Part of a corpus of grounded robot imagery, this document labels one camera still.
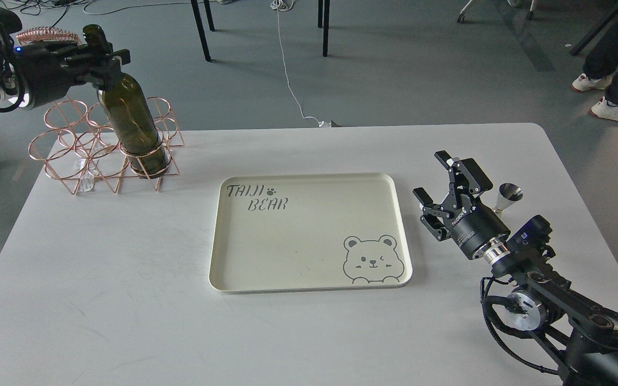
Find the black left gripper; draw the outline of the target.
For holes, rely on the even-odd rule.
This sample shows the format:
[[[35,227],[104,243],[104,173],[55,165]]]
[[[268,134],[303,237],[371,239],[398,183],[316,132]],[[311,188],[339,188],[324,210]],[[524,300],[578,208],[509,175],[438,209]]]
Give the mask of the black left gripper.
[[[41,107],[66,96],[72,86],[91,84],[108,91],[122,78],[130,51],[112,52],[112,43],[32,42],[14,50],[17,71],[25,85],[22,108]]]

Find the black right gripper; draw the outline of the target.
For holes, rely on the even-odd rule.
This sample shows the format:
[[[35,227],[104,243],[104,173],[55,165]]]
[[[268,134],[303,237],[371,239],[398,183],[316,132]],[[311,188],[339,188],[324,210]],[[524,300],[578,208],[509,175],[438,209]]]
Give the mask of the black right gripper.
[[[415,188],[414,196],[422,206],[420,221],[437,240],[450,238],[467,259],[478,259],[477,251],[483,245],[496,237],[505,240],[510,233],[480,200],[493,185],[472,158],[459,159],[446,151],[436,152],[435,157],[448,171],[448,196],[434,204],[424,188]]]

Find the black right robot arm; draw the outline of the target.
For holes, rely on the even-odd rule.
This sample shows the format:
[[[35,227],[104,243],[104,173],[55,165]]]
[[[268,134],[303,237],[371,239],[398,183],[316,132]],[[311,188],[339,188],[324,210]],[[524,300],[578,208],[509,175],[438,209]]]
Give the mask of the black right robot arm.
[[[448,172],[448,196],[436,204],[424,188],[415,188],[420,221],[437,240],[454,240],[467,259],[490,264],[480,301],[498,345],[517,359],[499,334],[534,340],[557,369],[525,366],[557,375],[564,385],[618,385],[618,313],[572,290],[548,263],[555,255],[548,244],[551,225],[537,215],[511,235],[498,210],[482,203],[492,184],[476,161],[446,151],[435,156]]]

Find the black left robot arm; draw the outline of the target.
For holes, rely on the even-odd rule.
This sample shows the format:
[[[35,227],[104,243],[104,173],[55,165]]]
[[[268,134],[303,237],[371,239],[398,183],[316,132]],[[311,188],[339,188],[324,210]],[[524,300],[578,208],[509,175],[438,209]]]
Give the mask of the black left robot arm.
[[[99,25],[86,25],[83,38],[54,26],[24,30],[0,7],[0,113],[56,102],[73,86],[110,90],[128,63],[130,52],[115,50]]]

